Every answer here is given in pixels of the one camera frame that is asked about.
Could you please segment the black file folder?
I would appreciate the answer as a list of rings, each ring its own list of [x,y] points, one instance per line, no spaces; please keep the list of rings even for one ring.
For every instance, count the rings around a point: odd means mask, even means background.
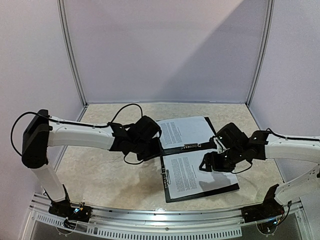
[[[232,173],[200,170],[207,153],[217,150],[216,135],[206,116],[159,120],[160,164],[166,203],[182,202],[240,189]]]

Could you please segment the printed paper stack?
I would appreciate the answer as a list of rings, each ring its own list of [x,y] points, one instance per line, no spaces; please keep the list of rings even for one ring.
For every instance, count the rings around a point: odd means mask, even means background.
[[[165,155],[161,158],[167,203],[203,198],[240,189],[238,179],[232,173],[199,170],[204,155],[210,152],[212,150],[198,150]]]

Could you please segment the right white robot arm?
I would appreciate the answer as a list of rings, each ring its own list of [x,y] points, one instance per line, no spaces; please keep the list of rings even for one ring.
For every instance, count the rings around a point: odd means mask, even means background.
[[[270,128],[256,130],[247,136],[234,123],[228,123],[210,139],[215,150],[206,153],[199,165],[204,172],[233,173],[242,161],[285,159],[314,163],[308,172],[281,184],[271,198],[259,206],[262,218],[269,218],[291,200],[310,194],[320,188],[320,138],[318,136],[280,135]]]

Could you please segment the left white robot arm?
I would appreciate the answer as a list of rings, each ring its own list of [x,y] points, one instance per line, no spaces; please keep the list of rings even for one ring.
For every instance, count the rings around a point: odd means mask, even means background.
[[[157,154],[157,137],[161,127],[150,117],[143,115],[128,125],[81,123],[50,116],[46,109],[35,113],[22,136],[22,163],[30,169],[55,209],[63,216],[74,213],[74,205],[67,200],[67,191],[58,179],[47,156],[48,147],[76,146],[134,153],[139,160],[147,161]]]

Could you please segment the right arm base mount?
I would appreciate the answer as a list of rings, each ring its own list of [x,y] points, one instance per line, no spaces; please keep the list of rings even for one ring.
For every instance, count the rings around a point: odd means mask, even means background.
[[[278,203],[275,199],[276,190],[279,186],[279,184],[271,186],[262,203],[244,206],[240,209],[245,223],[274,219],[272,224],[278,226],[288,217],[292,201],[287,203],[288,209],[285,214],[284,205]]]

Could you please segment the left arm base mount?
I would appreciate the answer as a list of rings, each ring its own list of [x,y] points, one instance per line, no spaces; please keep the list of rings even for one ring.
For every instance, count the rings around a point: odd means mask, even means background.
[[[67,189],[64,185],[62,186],[65,198],[61,201],[54,201],[49,197],[51,203],[48,213],[71,221],[88,223],[92,216],[93,208],[86,205],[84,202],[81,202],[78,206],[72,206]]]

